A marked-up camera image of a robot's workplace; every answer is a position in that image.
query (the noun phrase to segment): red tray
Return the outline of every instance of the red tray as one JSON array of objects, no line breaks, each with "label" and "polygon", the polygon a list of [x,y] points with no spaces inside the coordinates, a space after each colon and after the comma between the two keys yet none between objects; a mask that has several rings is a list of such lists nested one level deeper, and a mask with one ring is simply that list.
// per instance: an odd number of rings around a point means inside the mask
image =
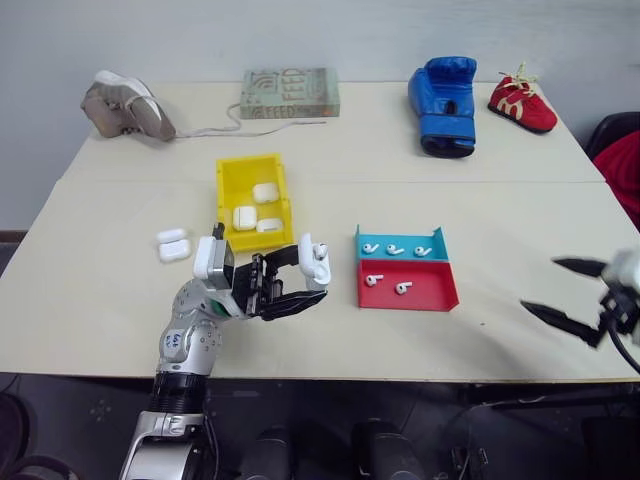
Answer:
[{"label": "red tray", "polygon": [[[384,275],[373,287],[367,275]],[[395,286],[413,282],[398,295]],[[453,272],[448,262],[361,260],[358,265],[358,304],[362,308],[436,310],[448,312],[459,303]]]}]

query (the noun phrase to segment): red cloth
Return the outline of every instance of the red cloth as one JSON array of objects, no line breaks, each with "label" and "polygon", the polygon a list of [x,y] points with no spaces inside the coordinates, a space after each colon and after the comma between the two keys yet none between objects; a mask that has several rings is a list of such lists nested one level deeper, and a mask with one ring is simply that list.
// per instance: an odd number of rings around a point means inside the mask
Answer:
[{"label": "red cloth", "polygon": [[640,230],[640,131],[609,145],[596,156],[593,163]]}]

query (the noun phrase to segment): blue boxing glove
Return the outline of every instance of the blue boxing glove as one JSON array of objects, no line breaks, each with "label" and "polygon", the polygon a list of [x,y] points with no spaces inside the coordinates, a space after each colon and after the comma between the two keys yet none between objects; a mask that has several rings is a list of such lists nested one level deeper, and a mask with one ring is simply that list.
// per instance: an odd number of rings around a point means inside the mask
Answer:
[{"label": "blue boxing glove", "polygon": [[425,153],[459,158],[473,153],[472,81],[476,61],[468,57],[432,58],[409,81],[409,100],[420,117]]}]

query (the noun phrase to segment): white wall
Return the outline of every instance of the white wall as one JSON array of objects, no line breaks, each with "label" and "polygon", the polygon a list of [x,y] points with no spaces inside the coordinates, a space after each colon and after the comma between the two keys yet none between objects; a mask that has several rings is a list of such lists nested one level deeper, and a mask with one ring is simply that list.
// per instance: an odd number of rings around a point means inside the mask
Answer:
[{"label": "white wall", "polygon": [[640,109],[638,0],[0,0],[0,229],[28,228],[73,159],[101,68],[148,82],[286,65],[407,80],[440,55],[475,57],[477,80],[526,59],[583,142],[603,116]]}]

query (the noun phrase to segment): label on robot arm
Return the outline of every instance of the label on robot arm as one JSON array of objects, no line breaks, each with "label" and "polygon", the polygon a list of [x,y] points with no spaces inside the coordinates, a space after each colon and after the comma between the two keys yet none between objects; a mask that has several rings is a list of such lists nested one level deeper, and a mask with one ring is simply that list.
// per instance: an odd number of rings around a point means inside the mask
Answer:
[{"label": "label on robot arm", "polygon": [[165,357],[173,357],[180,351],[182,345],[182,330],[169,330],[164,336],[162,353]]}]

